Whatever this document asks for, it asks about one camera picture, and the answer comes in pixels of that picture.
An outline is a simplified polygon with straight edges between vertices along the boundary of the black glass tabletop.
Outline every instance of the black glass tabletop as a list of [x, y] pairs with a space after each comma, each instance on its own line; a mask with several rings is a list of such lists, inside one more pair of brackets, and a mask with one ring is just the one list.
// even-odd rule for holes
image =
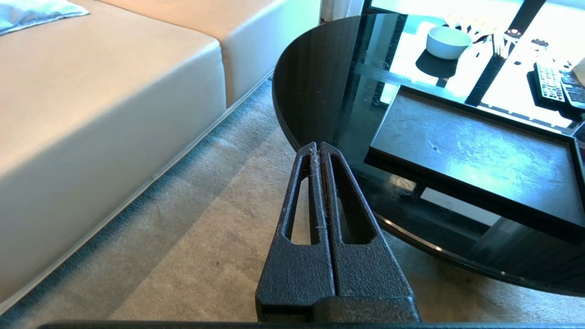
[[[340, 19], [304, 33], [274, 72], [282, 130], [296, 150], [313, 141], [340, 149], [381, 227], [402, 240], [489, 277], [585, 296], [582, 240], [526, 226], [364, 161], [401, 85], [548, 132], [578, 135], [579, 114], [541, 104], [535, 95], [534, 62], [556, 68], [567, 59], [533, 42], [529, 29], [507, 60], [495, 56], [491, 36], [459, 60], [441, 60], [425, 50], [425, 42], [428, 30], [444, 23], [389, 13]], [[426, 123], [409, 124], [414, 129]]]

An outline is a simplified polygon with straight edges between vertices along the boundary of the blue pillow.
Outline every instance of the blue pillow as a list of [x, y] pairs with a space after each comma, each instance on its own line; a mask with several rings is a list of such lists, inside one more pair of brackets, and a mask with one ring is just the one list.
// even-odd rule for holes
[[0, 0], [0, 36], [89, 13], [67, 0]]

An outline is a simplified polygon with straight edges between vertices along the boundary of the ceramic bowl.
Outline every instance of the ceramic bowl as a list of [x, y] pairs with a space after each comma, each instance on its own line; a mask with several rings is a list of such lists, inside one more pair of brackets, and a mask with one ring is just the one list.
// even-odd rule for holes
[[472, 43], [472, 37], [461, 30], [437, 26], [426, 37], [426, 50], [440, 59], [458, 59]]

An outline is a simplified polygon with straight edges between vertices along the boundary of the remote control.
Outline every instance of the remote control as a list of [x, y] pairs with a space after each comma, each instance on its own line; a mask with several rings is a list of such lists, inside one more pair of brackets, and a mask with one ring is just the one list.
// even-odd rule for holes
[[585, 112], [585, 88], [571, 71], [561, 71], [560, 82], [569, 104]]
[[565, 106], [565, 96], [561, 86], [562, 75], [559, 70], [534, 63], [534, 78], [538, 98], [553, 106]]

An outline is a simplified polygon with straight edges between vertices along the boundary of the textured black plastic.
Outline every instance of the textured black plastic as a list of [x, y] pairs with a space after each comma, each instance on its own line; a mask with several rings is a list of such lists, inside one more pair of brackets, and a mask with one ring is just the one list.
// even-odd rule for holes
[[[324, 171], [328, 221], [331, 223], [329, 238], [337, 296], [399, 297], [410, 299], [414, 305], [414, 292], [345, 158], [338, 149], [326, 143], [321, 144], [319, 153]], [[343, 242], [338, 198], [345, 212], [349, 234], [357, 241], [368, 239], [367, 243]]]
[[[309, 180], [313, 245], [290, 241], [301, 180]], [[297, 153], [281, 217], [256, 290], [259, 321], [420, 321], [414, 293], [341, 152]]]
[[415, 323], [421, 321], [412, 298], [334, 297], [313, 306], [315, 323]]
[[[313, 244], [295, 245], [290, 236], [300, 184], [306, 177]], [[316, 144], [311, 143], [297, 152], [272, 246], [258, 282], [259, 321], [310, 321], [312, 305], [335, 295], [322, 194], [319, 155]]]

